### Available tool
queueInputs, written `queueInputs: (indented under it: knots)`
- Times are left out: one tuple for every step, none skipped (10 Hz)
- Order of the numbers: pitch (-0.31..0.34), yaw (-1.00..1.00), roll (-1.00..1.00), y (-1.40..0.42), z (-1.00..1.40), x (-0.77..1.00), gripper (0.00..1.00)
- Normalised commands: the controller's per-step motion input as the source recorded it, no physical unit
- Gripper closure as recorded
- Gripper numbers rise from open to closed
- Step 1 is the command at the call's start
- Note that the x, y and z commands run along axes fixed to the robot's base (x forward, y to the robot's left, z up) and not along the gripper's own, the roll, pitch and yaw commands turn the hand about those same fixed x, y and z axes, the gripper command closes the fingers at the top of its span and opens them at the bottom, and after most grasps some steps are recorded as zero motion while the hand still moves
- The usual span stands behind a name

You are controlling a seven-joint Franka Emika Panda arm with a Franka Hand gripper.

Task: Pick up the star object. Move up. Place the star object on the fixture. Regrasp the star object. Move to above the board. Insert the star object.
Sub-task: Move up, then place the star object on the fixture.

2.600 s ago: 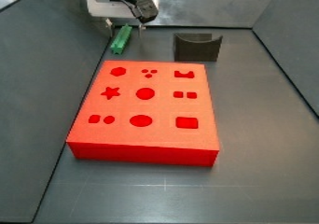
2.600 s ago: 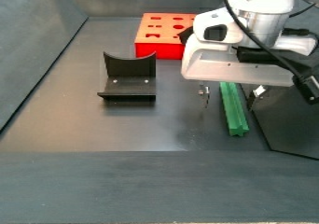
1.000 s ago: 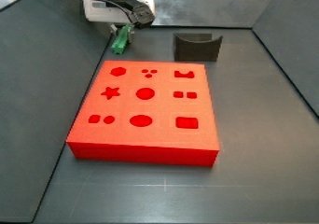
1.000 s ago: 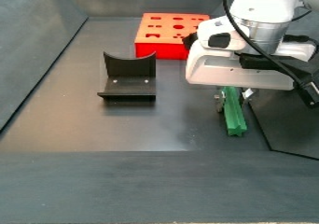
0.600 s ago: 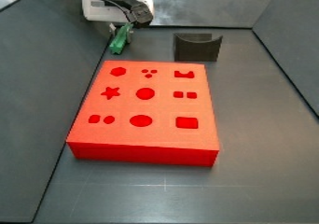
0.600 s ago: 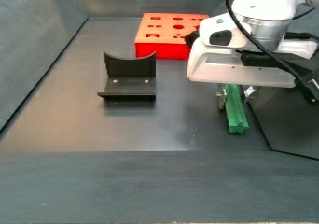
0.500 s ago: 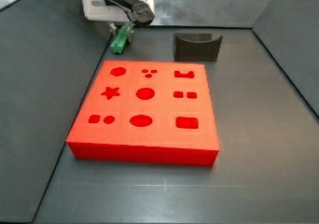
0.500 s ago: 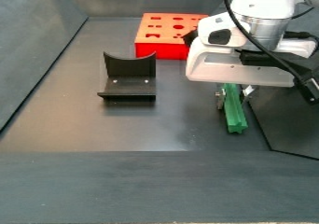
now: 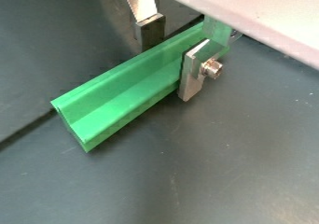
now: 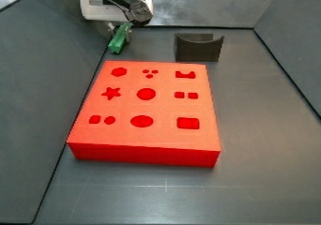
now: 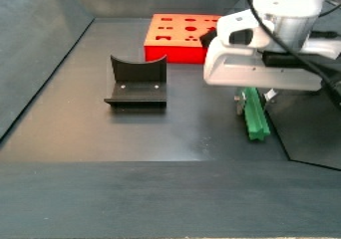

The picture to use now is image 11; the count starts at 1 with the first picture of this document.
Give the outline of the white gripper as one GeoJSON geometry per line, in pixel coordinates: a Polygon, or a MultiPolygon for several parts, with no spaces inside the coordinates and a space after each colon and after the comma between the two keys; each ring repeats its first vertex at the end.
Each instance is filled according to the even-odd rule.
{"type": "MultiPolygon", "coordinates": [[[[318,91],[322,78],[302,66],[270,65],[263,53],[277,48],[260,29],[251,11],[220,17],[216,36],[210,41],[203,65],[203,79],[210,85],[274,88],[281,90],[318,91]]],[[[264,100],[270,102],[278,92],[270,89],[264,100]]],[[[243,88],[234,94],[235,112],[240,116],[244,107],[243,88]]]]}

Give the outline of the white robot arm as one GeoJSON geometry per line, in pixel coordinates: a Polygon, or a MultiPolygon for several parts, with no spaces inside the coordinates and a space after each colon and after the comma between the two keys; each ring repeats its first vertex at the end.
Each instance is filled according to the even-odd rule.
{"type": "Polygon", "coordinates": [[[341,109],[341,40],[311,36],[326,0],[246,0],[218,19],[203,79],[210,85],[325,91],[341,109]]]}

